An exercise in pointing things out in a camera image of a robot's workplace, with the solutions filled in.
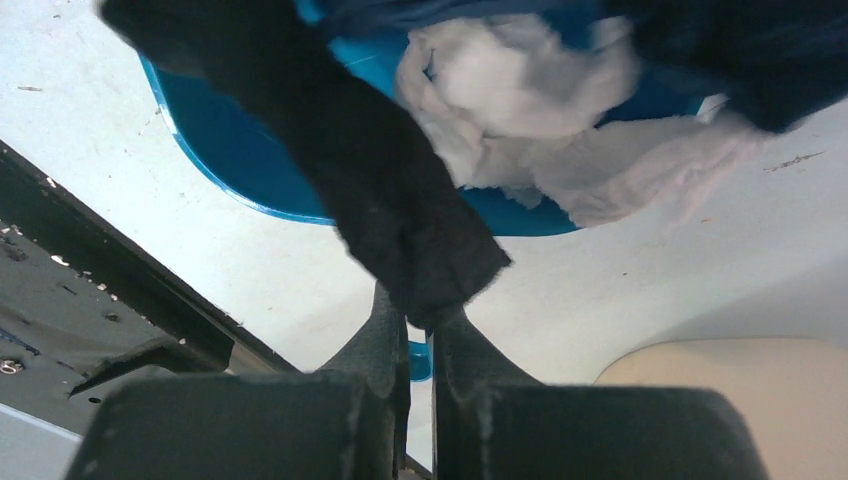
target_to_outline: bolt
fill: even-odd
[[[14,360],[0,360],[0,373],[14,375],[24,369],[24,366]]]

